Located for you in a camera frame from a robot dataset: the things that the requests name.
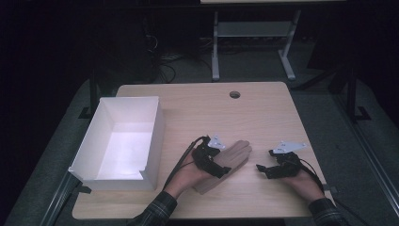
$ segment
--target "table top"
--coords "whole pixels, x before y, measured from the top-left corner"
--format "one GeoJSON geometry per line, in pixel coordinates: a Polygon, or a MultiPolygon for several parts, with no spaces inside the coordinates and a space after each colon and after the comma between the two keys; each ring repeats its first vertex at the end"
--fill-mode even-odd
{"type": "Polygon", "coordinates": [[[127,85],[118,97],[159,96],[166,129],[155,191],[92,191],[80,193],[75,218],[133,218],[161,191],[169,173],[196,138],[218,135],[227,146],[248,140],[248,162],[219,186],[200,195],[189,189],[171,218],[290,218],[310,215],[307,204],[280,180],[268,180],[256,164],[277,165],[268,150],[279,143],[306,143],[298,156],[309,162],[322,183],[318,165],[294,102],[281,82],[127,85]],[[232,91],[240,97],[230,96],[232,91]]]}

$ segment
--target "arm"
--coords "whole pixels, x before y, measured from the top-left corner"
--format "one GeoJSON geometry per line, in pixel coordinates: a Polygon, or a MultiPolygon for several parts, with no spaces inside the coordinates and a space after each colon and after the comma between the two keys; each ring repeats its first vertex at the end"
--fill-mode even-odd
{"type": "Polygon", "coordinates": [[[129,222],[130,226],[165,225],[177,206],[177,199],[188,188],[211,178],[212,175],[200,170],[189,154],[163,191],[149,204],[142,214],[129,222]]]}
{"type": "Polygon", "coordinates": [[[296,177],[281,178],[281,181],[291,186],[308,203],[317,226],[349,226],[337,207],[304,170],[296,177]]]}

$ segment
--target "plaid sleeve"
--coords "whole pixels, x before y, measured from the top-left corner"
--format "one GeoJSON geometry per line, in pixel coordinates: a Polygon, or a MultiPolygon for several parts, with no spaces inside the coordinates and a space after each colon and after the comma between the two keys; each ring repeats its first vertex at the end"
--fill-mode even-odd
{"type": "Polygon", "coordinates": [[[167,192],[162,191],[153,200],[142,214],[135,217],[127,225],[129,226],[145,226],[145,225],[165,225],[173,210],[176,208],[176,200],[167,192]]]}
{"type": "Polygon", "coordinates": [[[317,226],[349,226],[334,203],[327,198],[312,202],[309,210],[317,226]]]}

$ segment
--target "open white box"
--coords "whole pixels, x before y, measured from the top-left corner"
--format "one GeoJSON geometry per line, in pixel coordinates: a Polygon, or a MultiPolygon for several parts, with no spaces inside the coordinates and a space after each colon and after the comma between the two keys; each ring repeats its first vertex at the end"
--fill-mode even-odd
{"type": "Polygon", "coordinates": [[[101,98],[69,172],[92,190],[155,190],[164,128],[158,97],[101,98]]]}

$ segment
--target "person's left hand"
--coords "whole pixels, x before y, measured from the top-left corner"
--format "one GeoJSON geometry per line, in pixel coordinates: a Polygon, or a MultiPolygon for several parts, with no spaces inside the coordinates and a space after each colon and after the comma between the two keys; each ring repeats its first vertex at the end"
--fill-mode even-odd
{"type": "Polygon", "coordinates": [[[175,199],[179,198],[179,196],[188,188],[195,186],[205,179],[213,177],[208,172],[197,168],[193,156],[191,155],[193,151],[187,155],[181,168],[176,172],[164,189],[164,191],[169,193],[175,199]]]}

